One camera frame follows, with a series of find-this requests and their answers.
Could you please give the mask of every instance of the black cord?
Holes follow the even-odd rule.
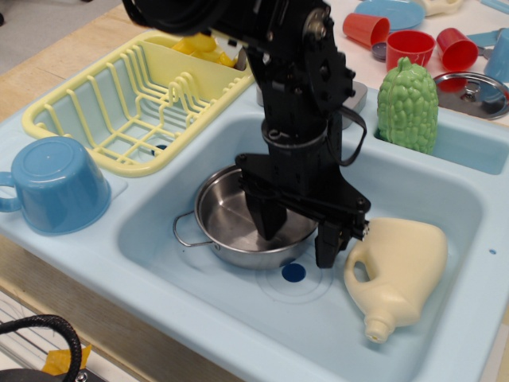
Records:
[[[334,159],[336,159],[337,164],[340,166],[350,166],[359,156],[360,149],[362,148],[363,143],[364,143],[364,138],[366,138],[367,126],[366,126],[366,123],[364,122],[363,117],[361,117],[355,111],[353,111],[352,109],[349,109],[348,107],[346,107],[344,105],[342,105],[338,109],[337,112],[340,113],[342,116],[350,119],[352,122],[357,123],[359,126],[361,126],[363,128],[363,136],[361,137],[356,150],[353,152],[353,154],[350,156],[350,158],[345,159],[345,160],[336,157],[336,155],[334,154],[334,150],[332,149],[332,142],[329,138],[327,138],[328,151],[331,153],[331,155],[334,157]]]
[[[71,350],[71,364],[62,382],[74,382],[81,367],[81,343],[71,324],[62,317],[52,314],[41,314],[4,322],[0,324],[0,334],[15,332],[19,329],[31,328],[34,326],[53,329],[66,340]]]

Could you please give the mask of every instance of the metal pot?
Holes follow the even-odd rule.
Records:
[[[189,244],[173,232],[186,247],[212,244],[212,250],[222,260],[242,268],[273,269],[300,257],[305,251],[305,239],[317,223],[295,212],[287,213],[286,222],[271,240],[263,239],[251,219],[244,191],[239,187],[241,170],[233,165],[212,175],[200,188],[195,201],[195,218],[211,241]]]

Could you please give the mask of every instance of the blue drain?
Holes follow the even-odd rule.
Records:
[[[167,145],[157,145],[156,147],[157,147],[159,150],[164,150],[164,149],[166,149],[166,147],[168,147],[168,146],[167,146]],[[156,152],[155,152],[155,150],[151,150],[150,152],[152,153],[152,155],[153,155],[154,157],[156,156]]]
[[[281,271],[283,278],[291,283],[298,283],[305,278],[305,268],[300,264],[285,265]]]

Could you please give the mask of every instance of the dish rack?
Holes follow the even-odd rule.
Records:
[[[74,138],[120,176],[160,170],[254,80],[249,66],[171,49],[178,41],[149,31],[127,42],[32,104],[25,132]]]

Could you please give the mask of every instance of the cream plastic bottle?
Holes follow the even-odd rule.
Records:
[[[365,266],[369,281],[356,278],[356,263]],[[394,218],[371,220],[369,233],[344,265],[348,293],[365,315],[366,337],[382,344],[396,326],[418,322],[446,263],[447,238],[438,227]]]

